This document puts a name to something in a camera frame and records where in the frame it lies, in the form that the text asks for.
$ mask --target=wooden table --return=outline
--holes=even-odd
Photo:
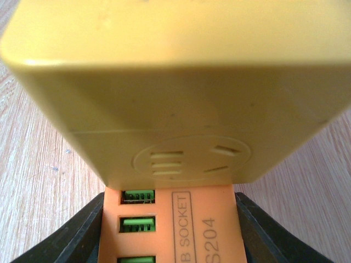
[[[0,34],[16,3],[0,3]],[[3,64],[0,74],[0,262],[8,262],[59,228],[104,185]],[[235,186],[336,262],[351,261],[350,127],[351,110],[262,179]]]

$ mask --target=yellow block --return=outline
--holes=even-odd
[[[113,189],[251,182],[351,102],[346,0],[22,0],[1,56]]]

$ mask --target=orange plastic surface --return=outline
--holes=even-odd
[[[155,204],[120,204],[106,188],[99,263],[156,256],[157,263],[247,262],[232,185],[155,190]],[[120,217],[155,216],[155,232],[119,233]]]

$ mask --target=green connector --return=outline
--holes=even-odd
[[[121,218],[121,233],[154,232],[155,230],[156,227],[154,216],[142,218]]]
[[[154,256],[142,256],[138,258],[123,258],[119,259],[118,263],[155,263]]]
[[[140,204],[154,202],[154,190],[128,190],[122,192],[122,204]]]

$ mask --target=wooden surface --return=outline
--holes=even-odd
[[[16,2],[0,2],[1,34]],[[0,262],[8,262],[59,228],[104,185],[3,64],[0,127]],[[350,128],[351,110],[264,178],[235,186],[336,262],[351,262]]]

